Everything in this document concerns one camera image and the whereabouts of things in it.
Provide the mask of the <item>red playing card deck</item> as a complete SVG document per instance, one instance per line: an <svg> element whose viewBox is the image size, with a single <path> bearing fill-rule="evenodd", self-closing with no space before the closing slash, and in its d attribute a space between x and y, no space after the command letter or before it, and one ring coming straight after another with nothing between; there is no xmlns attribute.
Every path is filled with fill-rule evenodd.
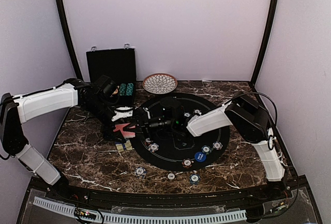
<svg viewBox="0 0 331 224"><path fill-rule="evenodd" d="M129 127L130 123L124 123L124 124L117 124L115 125L115 129L113 130L113 133L121 134L124 138L134 138L136 134L131 131L132 128L135 126Z"/></svg>

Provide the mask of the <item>blue small blind button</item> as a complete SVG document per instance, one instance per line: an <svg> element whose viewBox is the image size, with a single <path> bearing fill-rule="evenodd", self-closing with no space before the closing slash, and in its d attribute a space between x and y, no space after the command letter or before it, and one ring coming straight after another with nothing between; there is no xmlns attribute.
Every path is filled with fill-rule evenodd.
<svg viewBox="0 0 331 224"><path fill-rule="evenodd" d="M204 152L197 152L194 155L194 159L197 162L204 162L206 160L206 154Z"/></svg>

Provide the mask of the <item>brown white chip stack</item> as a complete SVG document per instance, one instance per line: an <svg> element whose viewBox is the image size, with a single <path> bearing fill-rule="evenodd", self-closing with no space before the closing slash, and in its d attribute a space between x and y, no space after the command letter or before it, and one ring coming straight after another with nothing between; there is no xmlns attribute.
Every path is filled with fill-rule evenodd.
<svg viewBox="0 0 331 224"><path fill-rule="evenodd" d="M174 180L175 179L175 174L174 173L168 173L167 174L167 179L171 180L171 181Z"/></svg>

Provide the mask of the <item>blue tan chip stack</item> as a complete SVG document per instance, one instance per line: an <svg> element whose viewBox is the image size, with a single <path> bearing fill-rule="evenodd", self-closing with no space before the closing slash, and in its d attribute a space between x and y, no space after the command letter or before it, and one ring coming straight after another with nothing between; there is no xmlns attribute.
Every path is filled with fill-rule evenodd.
<svg viewBox="0 0 331 224"><path fill-rule="evenodd" d="M135 176L138 177L138 178L145 178L147 172L146 172L146 169L145 169L145 168L143 168L143 167L137 167L137 168L135 169L135 171L134 171L134 174L135 174Z"/></svg>

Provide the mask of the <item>blue green chip stack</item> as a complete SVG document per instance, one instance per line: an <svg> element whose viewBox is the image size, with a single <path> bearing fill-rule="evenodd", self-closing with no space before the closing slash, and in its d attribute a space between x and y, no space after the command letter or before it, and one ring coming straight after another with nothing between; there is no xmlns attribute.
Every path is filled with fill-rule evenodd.
<svg viewBox="0 0 331 224"><path fill-rule="evenodd" d="M192 184L192 185L197 185L197 184L199 184L200 180L201 180L200 176L199 176L198 174L196 174L196 173L191 174L191 175L189 176L189 182L190 182L190 184Z"/></svg>

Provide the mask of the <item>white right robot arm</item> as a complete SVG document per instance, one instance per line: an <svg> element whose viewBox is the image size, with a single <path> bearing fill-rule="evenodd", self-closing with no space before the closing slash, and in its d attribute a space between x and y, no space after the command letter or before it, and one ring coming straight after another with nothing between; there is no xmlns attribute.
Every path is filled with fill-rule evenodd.
<svg viewBox="0 0 331 224"><path fill-rule="evenodd" d="M284 191L285 168L274 146L269 112L246 93L216 106L193 94L169 94L153 98L137 110L137 152L151 164L166 170L189 171L218 159L230 139L230 127L257 151L266 178L264 196L275 200Z"/></svg>

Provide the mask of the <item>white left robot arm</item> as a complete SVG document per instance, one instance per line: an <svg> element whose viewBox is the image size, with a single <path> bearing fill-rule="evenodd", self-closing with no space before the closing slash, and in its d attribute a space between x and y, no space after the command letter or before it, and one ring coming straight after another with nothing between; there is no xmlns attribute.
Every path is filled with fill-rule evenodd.
<svg viewBox="0 0 331 224"><path fill-rule="evenodd" d="M84 82L70 78L58 86L40 91L11 95L1 98L1 143L8 157L15 157L33 174L53 186L53 193L62 201L73 197L73 190L67 186L62 172L52 165L42 153L30 143L23 131L23 125L44 115L73 107L81 107L91 113L103 125L103 135L110 138L115 121L131 117L131 107L119 107L112 100L117 85L111 78L102 76L97 82Z"/></svg>

